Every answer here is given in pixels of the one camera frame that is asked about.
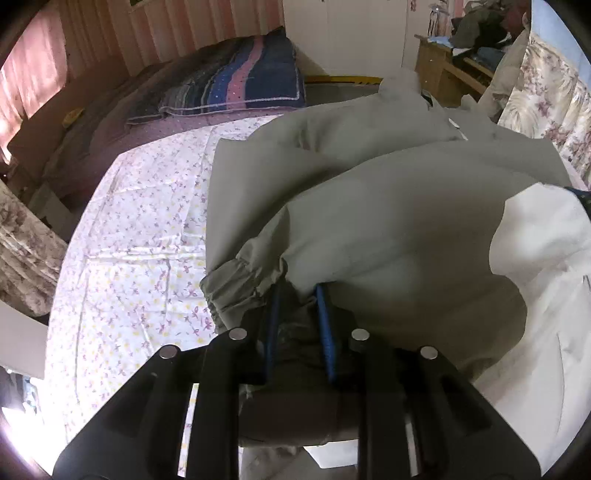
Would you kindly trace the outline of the blue floral curtain right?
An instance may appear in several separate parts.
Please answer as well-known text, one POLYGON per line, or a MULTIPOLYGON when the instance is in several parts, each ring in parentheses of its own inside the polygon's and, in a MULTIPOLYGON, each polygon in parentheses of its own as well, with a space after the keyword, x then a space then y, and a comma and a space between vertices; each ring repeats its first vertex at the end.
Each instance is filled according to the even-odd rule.
POLYGON ((590 184, 590 61, 545 1, 497 67, 479 107, 499 125, 550 140, 590 184))

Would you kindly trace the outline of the white wardrobe with decals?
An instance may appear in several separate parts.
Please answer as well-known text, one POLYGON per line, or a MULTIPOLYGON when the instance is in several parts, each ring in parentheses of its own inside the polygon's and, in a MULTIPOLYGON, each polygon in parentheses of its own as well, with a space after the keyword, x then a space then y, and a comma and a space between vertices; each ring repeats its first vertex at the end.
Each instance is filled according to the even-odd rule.
POLYGON ((416 66, 434 1, 291 0, 287 37, 307 76, 390 77, 416 66))

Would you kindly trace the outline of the pile of dark clothes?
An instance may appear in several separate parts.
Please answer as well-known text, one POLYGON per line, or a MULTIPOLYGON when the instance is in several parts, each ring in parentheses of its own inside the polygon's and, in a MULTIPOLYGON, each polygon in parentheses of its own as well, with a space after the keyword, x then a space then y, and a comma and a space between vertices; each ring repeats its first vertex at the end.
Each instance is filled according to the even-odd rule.
POLYGON ((469 1, 464 16, 452 21, 454 48, 493 47, 509 37, 515 40, 529 25, 531 2, 469 1))

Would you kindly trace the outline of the pink window curtain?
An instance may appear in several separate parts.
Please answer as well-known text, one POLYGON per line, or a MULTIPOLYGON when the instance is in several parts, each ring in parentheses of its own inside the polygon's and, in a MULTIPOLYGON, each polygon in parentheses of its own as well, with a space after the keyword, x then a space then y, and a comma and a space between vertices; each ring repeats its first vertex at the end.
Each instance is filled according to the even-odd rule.
POLYGON ((51 1, 33 17, 1 67, 1 160, 8 143, 66 84, 67 55, 59 5, 51 1))

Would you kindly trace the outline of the small yellow object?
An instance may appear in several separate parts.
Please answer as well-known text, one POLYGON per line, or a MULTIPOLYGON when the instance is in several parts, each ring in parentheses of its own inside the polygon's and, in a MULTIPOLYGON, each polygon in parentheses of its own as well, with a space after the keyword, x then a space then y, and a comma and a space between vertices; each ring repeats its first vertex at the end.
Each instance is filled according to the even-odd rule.
POLYGON ((84 113, 84 108, 76 108, 69 111, 62 120, 62 127, 69 129, 84 113))

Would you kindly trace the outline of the grey white-lined coat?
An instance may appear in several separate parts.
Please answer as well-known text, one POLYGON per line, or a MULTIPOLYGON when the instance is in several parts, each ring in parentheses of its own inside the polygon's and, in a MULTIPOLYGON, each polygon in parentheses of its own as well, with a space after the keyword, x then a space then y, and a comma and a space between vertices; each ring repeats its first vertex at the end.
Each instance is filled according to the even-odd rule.
POLYGON ((414 73, 218 143, 200 285, 217 329, 280 281, 441 350, 543 470, 589 415, 590 218, 568 168, 414 73))

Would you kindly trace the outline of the white box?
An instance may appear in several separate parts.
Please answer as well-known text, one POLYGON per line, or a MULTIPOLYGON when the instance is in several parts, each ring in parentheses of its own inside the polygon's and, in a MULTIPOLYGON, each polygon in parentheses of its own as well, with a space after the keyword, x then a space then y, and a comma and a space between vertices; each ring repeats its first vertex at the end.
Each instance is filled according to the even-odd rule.
POLYGON ((48 327, 1 302, 0 364, 23 376, 44 378, 48 327))

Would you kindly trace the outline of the floral curtain left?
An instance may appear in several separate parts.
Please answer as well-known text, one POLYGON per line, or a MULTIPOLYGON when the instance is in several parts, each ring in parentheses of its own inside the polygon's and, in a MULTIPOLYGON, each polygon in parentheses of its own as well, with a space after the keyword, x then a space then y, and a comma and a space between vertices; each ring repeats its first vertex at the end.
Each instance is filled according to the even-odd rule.
POLYGON ((1 300, 39 318, 52 307, 67 244, 1 186, 1 300))

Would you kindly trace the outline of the floral pink bed sheet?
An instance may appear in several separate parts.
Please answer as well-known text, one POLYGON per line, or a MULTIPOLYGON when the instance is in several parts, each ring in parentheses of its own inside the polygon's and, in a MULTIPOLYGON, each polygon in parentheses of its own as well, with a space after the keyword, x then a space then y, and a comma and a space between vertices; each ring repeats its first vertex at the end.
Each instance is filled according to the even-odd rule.
POLYGON ((46 470, 160 347, 207 344, 215 326, 205 272, 209 177, 222 139, 266 117, 174 134, 120 154, 87 204, 63 260, 41 390, 46 470))

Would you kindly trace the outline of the striped blue pink quilt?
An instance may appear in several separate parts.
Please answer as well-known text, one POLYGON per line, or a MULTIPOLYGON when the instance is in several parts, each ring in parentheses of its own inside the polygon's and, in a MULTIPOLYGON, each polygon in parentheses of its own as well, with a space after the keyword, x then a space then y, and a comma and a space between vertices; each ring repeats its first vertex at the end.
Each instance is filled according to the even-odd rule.
POLYGON ((283 26, 201 48, 161 67, 135 92, 128 125, 165 117, 305 106, 304 76, 283 26))

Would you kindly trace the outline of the low bed purple cover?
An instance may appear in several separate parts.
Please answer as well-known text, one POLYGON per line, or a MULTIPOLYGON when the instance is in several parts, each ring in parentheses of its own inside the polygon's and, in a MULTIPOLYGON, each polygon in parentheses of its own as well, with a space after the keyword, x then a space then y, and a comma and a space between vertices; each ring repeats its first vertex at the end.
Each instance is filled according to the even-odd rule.
POLYGON ((130 76, 120 58, 110 57, 62 88, 8 143, 15 162, 2 177, 8 188, 28 201, 46 184, 67 205, 75 206, 90 198, 115 158, 125 151, 204 126, 294 110, 250 109, 128 125, 126 114, 135 92, 169 62, 130 76), (64 129, 64 116, 76 108, 84 108, 83 115, 64 129))

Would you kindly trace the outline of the wooden desk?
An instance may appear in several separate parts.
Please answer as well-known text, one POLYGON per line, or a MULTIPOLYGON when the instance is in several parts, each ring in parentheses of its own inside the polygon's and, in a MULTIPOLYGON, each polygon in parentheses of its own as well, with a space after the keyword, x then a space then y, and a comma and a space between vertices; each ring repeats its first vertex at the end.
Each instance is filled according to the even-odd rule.
POLYGON ((429 42, 421 35, 415 66, 422 88, 444 107, 459 107, 464 96, 478 101, 494 73, 465 55, 453 55, 447 46, 429 42))

